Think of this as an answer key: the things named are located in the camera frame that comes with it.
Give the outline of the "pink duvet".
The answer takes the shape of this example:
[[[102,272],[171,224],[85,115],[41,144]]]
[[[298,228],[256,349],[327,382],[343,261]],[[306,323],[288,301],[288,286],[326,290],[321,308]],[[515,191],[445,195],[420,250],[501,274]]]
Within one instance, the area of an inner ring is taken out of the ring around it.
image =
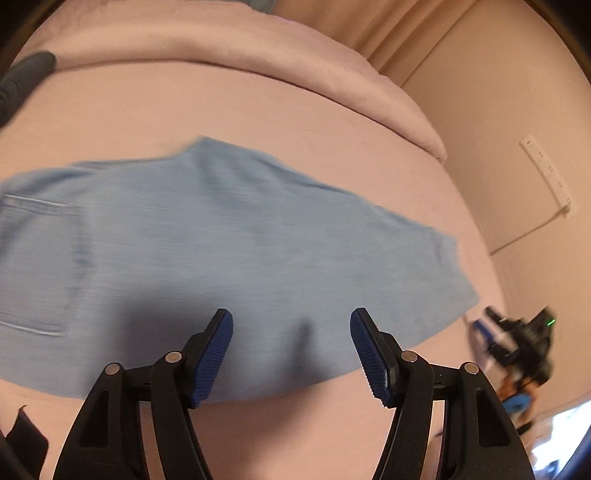
[[[317,93],[387,127],[440,161],[443,140],[414,100],[359,53],[242,3],[71,1],[39,36],[61,69],[185,61],[255,73]]]

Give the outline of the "folded dark grey pants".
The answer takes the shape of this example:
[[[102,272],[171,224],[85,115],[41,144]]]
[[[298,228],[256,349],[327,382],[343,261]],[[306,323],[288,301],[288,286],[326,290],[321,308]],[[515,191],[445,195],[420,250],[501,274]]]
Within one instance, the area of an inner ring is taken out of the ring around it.
[[[1,126],[6,125],[37,86],[55,71],[56,57],[40,51],[13,65],[1,80]]]

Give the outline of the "white power strip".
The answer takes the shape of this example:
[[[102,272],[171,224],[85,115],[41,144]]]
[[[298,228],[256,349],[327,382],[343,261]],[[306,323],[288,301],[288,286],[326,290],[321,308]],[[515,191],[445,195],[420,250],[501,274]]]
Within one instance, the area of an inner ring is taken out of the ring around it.
[[[526,135],[519,145],[544,179],[561,215],[565,218],[572,216],[576,212],[574,197],[550,156],[532,134]]]

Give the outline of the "light blue denim jeans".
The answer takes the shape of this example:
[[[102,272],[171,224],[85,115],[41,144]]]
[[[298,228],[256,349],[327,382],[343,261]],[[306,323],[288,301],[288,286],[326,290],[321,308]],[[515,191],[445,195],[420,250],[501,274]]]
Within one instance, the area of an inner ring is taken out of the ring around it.
[[[454,238],[214,139],[1,186],[1,376],[54,395],[154,362],[221,308],[211,399],[279,395],[359,367],[356,308],[414,347],[477,301]]]

